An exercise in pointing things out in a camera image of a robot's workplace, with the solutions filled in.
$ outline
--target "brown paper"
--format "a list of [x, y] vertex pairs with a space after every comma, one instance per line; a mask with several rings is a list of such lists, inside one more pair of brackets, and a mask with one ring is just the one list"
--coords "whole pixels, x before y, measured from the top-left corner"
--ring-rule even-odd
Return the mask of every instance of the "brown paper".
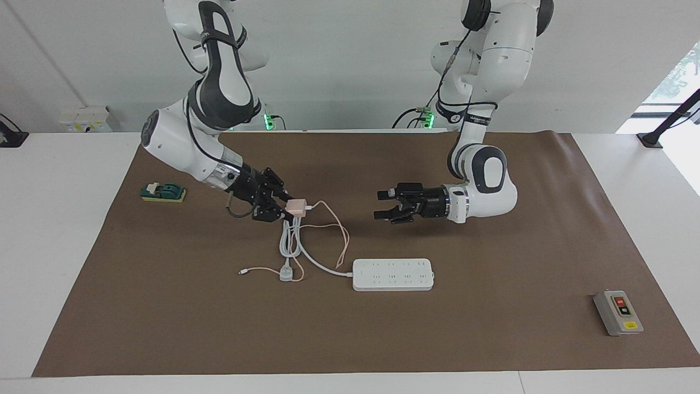
[[[490, 134], [506, 153], [517, 207], [458, 225], [392, 226], [376, 191], [397, 182], [455, 182], [456, 135], [226, 134], [291, 194], [323, 199], [356, 258], [432, 261], [430, 292], [358, 293], [351, 279], [302, 260], [301, 283], [237, 272], [283, 264], [281, 223], [233, 219], [227, 195], [140, 149], [34, 376], [300, 374], [700, 365], [696, 352], [570, 135]], [[146, 203], [140, 189], [176, 182], [182, 204]], [[245, 212], [243, 203], [234, 209]], [[305, 223], [331, 223], [318, 208]], [[302, 230], [334, 266], [338, 228]], [[606, 334], [592, 295], [625, 290], [645, 332]]]

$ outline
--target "green light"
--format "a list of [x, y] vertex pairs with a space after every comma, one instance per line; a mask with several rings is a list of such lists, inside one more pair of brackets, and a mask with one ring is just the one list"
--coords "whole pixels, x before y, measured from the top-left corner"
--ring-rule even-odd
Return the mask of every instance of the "green light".
[[270, 115], [264, 114], [263, 118], [265, 119], [265, 127], [268, 130], [274, 129], [274, 120], [270, 117]]
[[426, 122], [425, 122], [425, 127], [426, 128], [433, 128], [434, 122], [435, 122], [435, 115], [428, 114], [428, 118], [426, 119]]

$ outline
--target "white power strip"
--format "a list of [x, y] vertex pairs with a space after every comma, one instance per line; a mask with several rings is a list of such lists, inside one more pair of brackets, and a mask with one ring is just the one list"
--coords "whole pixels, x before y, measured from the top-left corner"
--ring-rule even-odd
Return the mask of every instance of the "white power strip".
[[428, 259], [357, 259], [352, 285], [359, 292], [426, 292], [433, 288]]

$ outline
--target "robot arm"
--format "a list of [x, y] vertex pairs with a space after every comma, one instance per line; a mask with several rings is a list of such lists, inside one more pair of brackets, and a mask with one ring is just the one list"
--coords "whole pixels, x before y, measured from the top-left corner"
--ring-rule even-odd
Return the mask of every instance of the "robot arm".
[[274, 200], [291, 198], [284, 183], [269, 168], [262, 172], [251, 168], [218, 141], [224, 130], [249, 122], [262, 106], [244, 74], [239, 49], [247, 33], [231, 23], [231, 3], [164, 1], [173, 29], [189, 39], [198, 38], [208, 64], [187, 97], [150, 115], [141, 144], [167, 165], [250, 203], [253, 219], [274, 222], [286, 218]]
[[442, 75], [435, 125], [459, 131], [447, 167], [464, 182], [432, 189], [403, 183], [380, 191], [379, 200], [400, 204], [375, 212], [375, 219], [399, 224], [420, 215], [464, 223], [468, 217], [503, 215], [515, 207], [517, 188], [508, 160], [499, 148], [483, 144], [484, 135], [498, 103], [525, 82], [535, 38], [547, 28], [553, 10], [552, 0], [464, 1], [462, 24], [468, 35], [462, 43], [438, 44], [431, 55], [433, 68]]

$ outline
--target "white table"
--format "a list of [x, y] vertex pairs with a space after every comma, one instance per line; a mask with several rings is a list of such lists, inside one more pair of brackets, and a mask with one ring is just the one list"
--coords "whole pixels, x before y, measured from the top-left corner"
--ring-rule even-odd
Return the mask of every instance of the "white table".
[[[576, 135], [696, 348], [700, 197], [663, 151]], [[700, 368], [28, 379], [139, 145], [139, 135], [35, 134], [0, 150], [0, 393], [696, 393]]]

